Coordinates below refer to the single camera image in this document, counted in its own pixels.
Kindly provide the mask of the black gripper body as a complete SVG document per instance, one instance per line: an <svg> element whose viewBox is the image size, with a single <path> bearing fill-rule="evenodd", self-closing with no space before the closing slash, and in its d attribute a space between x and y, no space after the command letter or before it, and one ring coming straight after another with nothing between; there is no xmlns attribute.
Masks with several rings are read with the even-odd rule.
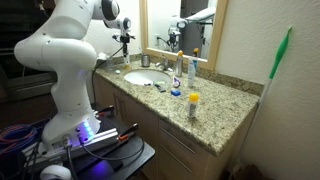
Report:
<svg viewBox="0 0 320 180"><path fill-rule="evenodd" d="M129 43L131 39L134 39L135 36L130 35L129 33L125 33L125 34L114 33L112 35L112 38L119 43L126 44L126 43Z"/></svg>

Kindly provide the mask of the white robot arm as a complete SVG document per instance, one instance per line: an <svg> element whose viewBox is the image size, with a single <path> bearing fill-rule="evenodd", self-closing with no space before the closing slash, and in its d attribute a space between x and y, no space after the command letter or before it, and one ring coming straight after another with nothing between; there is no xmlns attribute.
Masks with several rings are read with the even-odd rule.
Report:
<svg viewBox="0 0 320 180"><path fill-rule="evenodd" d="M40 155L58 154L64 136L69 136L77 147L80 136L90 141L99 131L100 121L92 110L86 87L97 54L83 38L92 20L113 23L119 13L116 0L55 0L49 19L15 45L14 55L21 64L57 74L51 88L57 114L44 127Z"/></svg>

